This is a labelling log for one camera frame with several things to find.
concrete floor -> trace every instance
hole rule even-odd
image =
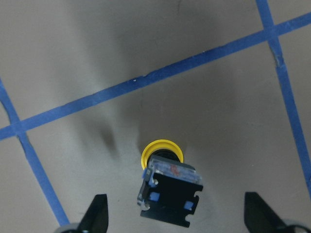
[[[275,24],[309,0],[270,0]],[[1,1],[0,75],[21,120],[263,30],[254,0]],[[311,151],[311,26],[280,36]],[[108,232],[241,232],[245,191],[311,227],[311,202],[267,42],[27,131],[69,218],[108,194]],[[0,107],[0,127],[10,124]],[[139,216],[140,154],[166,138],[203,176],[182,228]],[[59,224],[15,137],[0,141],[2,232]]]

gray floor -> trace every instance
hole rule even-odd
[[[275,23],[309,0],[269,1]],[[1,1],[0,75],[21,119],[263,29],[255,1]],[[311,26],[280,37],[309,151]],[[0,107],[0,126],[9,125]],[[267,42],[28,131],[71,222],[107,193],[108,232],[247,232],[257,191],[311,227],[311,202]],[[140,154],[175,141],[203,176],[189,229],[139,216]],[[2,232],[58,223],[15,138],[0,141]]]

yellow ring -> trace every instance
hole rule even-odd
[[[142,169],[145,169],[147,167],[148,159],[152,155],[152,153],[161,149],[167,149],[174,152],[177,155],[179,161],[181,163],[184,162],[184,155],[179,146],[177,146],[174,142],[170,140],[160,139],[149,143],[142,152],[141,154]]]

blue tape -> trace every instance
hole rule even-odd
[[[10,119],[11,124],[18,124],[19,118],[17,115],[17,112],[4,88],[4,85],[0,79],[0,101],[3,104],[8,117]],[[47,174],[44,171],[44,168],[42,164],[40,163],[40,160],[30,144],[26,133],[18,133],[17,137],[19,138],[19,141],[25,151],[26,158],[28,160],[28,163],[36,177],[36,179],[39,182],[39,185],[58,221],[58,223],[63,226],[69,224],[69,220],[65,214],[65,211],[63,210],[63,207],[49,181],[49,178]]]
[[[268,18],[265,19],[265,25],[269,25],[269,22],[270,20]],[[235,40],[224,46],[205,51],[198,55],[166,66],[159,70],[153,71],[146,76],[140,76],[128,80],[116,86],[99,91],[93,95],[89,95],[73,102],[67,103],[63,106],[53,108],[41,114],[22,120],[21,122],[17,122],[15,124],[0,129],[0,140],[18,135],[19,133],[31,130],[51,121],[57,120],[59,118],[68,116],[91,106],[95,106],[99,103],[105,102],[107,100],[111,100],[115,97],[159,82],[173,75],[190,70],[203,64],[207,64],[219,58],[228,56],[235,52],[262,43],[266,40],[270,40],[277,35],[289,33],[310,23],[311,13],[308,13],[303,16],[286,21],[284,23],[278,24],[276,26],[270,27],[268,29],[266,28],[263,31]]]
[[[274,23],[273,23],[272,15],[271,15],[267,0],[256,0],[256,2],[257,2],[258,10],[259,10],[264,28],[266,29],[266,28],[273,27]],[[310,20],[311,14],[304,15],[304,19]],[[303,22],[302,19],[299,19],[299,20],[292,21],[291,23],[285,23],[283,24],[283,27],[292,29],[293,27],[296,27],[297,25],[301,25],[303,23],[306,23],[306,22]],[[278,80],[280,83],[287,115],[288,115],[291,128],[293,131],[294,140],[296,143],[300,163],[302,166],[303,174],[304,174],[307,188],[309,191],[309,196],[311,198],[311,161],[310,161],[305,137],[303,134],[303,130],[301,127],[298,110],[295,104],[294,94],[293,94],[290,79],[288,76],[287,67],[286,67],[286,64],[283,58],[281,44],[279,42],[277,35],[274,38],[269,39],[268,44],[271,48],[271,51],[276,61],[276,72],[277,72]]]
[[[30,144],[26,133],[21,133],[18,135],[21,145],[25,151],[26,158],[29,162],[33,173],[35,174],[36,179],[39,182],[39,185],[59,223],[60,226],[68,225],[69,220],[66,216],[66,213],[52,187],[52,184],[44,171],[44,168],[34,150]]]

red marking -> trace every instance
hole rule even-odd
[[[179,176],[178,167],[177,167],[176,165],[171,165],[171,172],[172,172],[175,176]]]

